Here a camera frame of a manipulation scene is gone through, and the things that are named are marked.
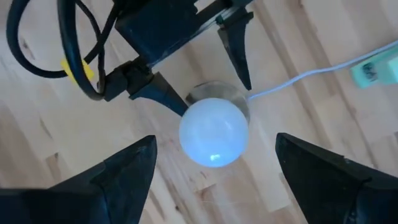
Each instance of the frosted glass bulb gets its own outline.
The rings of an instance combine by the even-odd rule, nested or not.
[[[207,98],[185,112],[180,123],[180,143],[193,161],[222,167],[235,161],[248,143],[248,122],[228,100]]]

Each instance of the wood grain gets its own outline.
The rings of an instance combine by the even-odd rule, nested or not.
[[[109,0],[86,0],[101,27]],[[210,0],[199,0],[203,8]],[[250,102],[246,153],[222,169],[194,164],[181,150],[180,118],[152,101],[89,100],[69,79],[25,71],[5,40],[11,0],[0,3],[0,187],[50,187],[138,139],[157,136],[159,156],[142,224],[306,223],[283,178],[274,145],[286,132],[398,176],[398,86],[355,87],[348,69],[308,77]],[[329,67],[398,38],[395,0],[255,0],[246,47],[253,90],[301,72]],[[80,47],[94,45],[77,15]],[[155,67],[184,97],[221,80],[245,91],[212,27]],[[22,18],[20,41],[36,65],[59,70],[63,58],[56,1],[35,0]],[[106,71],[137,56],[116,32],[105,46]]]

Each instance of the yellow tape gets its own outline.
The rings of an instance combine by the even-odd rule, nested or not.
[[[85,69],[86,76],[91,81],[94,78],[94,71],[92,71],[90,66],[84,60],[82,60],[82,63],[83,63],[83,68]],[[72,80],[72,82],[77,83],[75,80],[75,77],[72,74],[72,71],[70,70],[68,61],[66,59],[63,59],[61,61],[61,66],[62,66],[63,70],[65,71],[65,73]]]

